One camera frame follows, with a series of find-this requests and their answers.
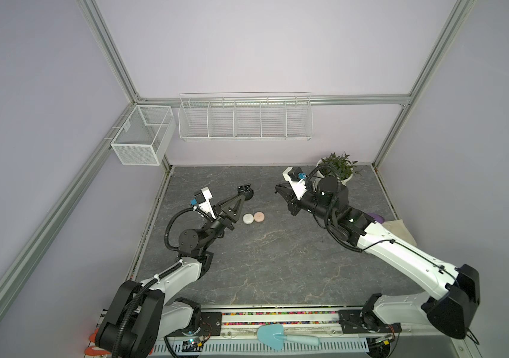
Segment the small white mesh basket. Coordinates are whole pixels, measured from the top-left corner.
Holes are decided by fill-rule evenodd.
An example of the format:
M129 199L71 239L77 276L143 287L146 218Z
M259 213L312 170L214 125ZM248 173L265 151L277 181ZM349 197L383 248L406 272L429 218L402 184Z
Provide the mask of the small white mesh basket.
M121 164L160 166L176 123L170 106L136 105L111 142Z

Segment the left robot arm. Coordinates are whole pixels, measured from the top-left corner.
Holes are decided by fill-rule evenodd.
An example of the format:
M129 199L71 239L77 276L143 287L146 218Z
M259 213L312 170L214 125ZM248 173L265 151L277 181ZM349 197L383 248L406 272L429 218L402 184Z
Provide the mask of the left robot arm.
M182 231L177 246L164 240L165 246L178 255L169 268L141 282L127 280L121 284L96 332L95 346L113 357L148 357L158 339L178 331L200 332L200 304L176 294L208 272L214 257L209 247L224 237L226 230L235 228L244 203L253 195L251 186L245 184L238 187L236 195L212 205L204 188L190 207L176 213L174 218L178 219L197 212L205 223L199 229Z

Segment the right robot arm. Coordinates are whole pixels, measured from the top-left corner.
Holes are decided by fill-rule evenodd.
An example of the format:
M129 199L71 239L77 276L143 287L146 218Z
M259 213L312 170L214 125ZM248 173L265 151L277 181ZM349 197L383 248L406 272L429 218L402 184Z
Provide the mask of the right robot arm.
M432 325L456 340L470 337L481 303L478 271L439 260L396 236L374 216L348 203L348 188L333 166L328 167L330 176L315 181L320 169L317 166L310 174L299 167L283 171L284 180L275 191L290 213L310 213L344 249L377 257L423 290L412 295L373 294L351 323L369 332L395 324Z

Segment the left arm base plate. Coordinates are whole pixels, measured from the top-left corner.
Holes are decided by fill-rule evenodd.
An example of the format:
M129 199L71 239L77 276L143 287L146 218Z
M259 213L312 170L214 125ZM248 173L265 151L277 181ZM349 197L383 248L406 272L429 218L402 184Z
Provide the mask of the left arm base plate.
M180 330L169 334L169 337L218 337L223 326L223 313L220 311L194 314L190 323Z

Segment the beige grey work glove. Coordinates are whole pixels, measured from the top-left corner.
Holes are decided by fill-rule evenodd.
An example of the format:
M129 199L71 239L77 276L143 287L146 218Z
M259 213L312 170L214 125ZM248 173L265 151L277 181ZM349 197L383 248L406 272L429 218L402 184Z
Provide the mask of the beige grey work glove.
M396 235L405 242L411 244L412 246L417 246L416 240L411 235L410 231L408 231L405 223L401 219L384 222L383 226L392 234Z

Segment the potted green plant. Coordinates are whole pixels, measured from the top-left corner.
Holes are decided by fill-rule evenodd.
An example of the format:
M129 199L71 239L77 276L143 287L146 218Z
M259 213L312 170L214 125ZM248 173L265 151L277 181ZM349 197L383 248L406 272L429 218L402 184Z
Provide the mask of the potted green plant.
M331 153L325 158L321 158L317 165L328 164L335 167L340 174L340 179L343 184L347 184L355 174L359 173L357 168L357 161L352 161L350 155L343 152L338 155L336 152Z

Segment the red white garden glove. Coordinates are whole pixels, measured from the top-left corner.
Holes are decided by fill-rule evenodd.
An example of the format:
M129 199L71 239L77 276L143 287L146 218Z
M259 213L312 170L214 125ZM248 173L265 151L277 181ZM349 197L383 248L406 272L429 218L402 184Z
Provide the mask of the red white garden glove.
M85 357L107 357L111 355L111 352L102 349L95 344L95 338L98 330L99 329L96 328L89 337L89 345L84 350Z

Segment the pink earbud charging case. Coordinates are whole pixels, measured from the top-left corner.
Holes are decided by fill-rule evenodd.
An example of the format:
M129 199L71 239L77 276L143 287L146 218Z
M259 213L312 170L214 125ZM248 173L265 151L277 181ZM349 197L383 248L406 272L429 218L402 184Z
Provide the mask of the pink earbud charging case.
M265 215L262 212L257 212L253 215L255 222L263 222L265 219Z

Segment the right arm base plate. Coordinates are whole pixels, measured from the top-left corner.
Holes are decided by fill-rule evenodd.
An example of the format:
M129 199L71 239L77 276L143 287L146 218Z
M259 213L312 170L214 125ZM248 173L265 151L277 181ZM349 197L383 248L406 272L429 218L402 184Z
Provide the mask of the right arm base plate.
M344 334L398 334L402 332L400 323L385 324L373 313L362 313L362 310L340 310L339 324Z

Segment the black earbud charging case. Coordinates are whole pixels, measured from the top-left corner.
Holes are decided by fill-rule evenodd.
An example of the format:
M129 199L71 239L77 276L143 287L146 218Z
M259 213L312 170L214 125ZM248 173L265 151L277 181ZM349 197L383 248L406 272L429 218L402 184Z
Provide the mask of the black earbud charging case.
M244 185L241 185L237 188L237 193L239 195L243 195L245 197L246 201L249 201L254 196L254 189L252 188L252 185L247 183Z

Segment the purple pink garden scoop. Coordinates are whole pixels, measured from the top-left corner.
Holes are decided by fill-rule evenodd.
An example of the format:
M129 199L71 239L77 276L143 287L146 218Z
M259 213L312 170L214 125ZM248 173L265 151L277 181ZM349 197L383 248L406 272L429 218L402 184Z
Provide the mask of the purple pink garden scoop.
M378 222L380 224L383 224L385 222L385 218L376 213L368 213L368 215L371 216L375 222Z

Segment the teal garden trowel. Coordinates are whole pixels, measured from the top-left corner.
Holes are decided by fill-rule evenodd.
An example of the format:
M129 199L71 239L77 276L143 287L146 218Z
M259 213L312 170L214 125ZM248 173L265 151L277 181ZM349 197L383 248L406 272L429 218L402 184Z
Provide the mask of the teal garden trowel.
M257 339L276 351L282 351L286 342L309 345L312 347L320 346L320 339L313 336L286 334L284 327L280 324L263 325L257 330Z

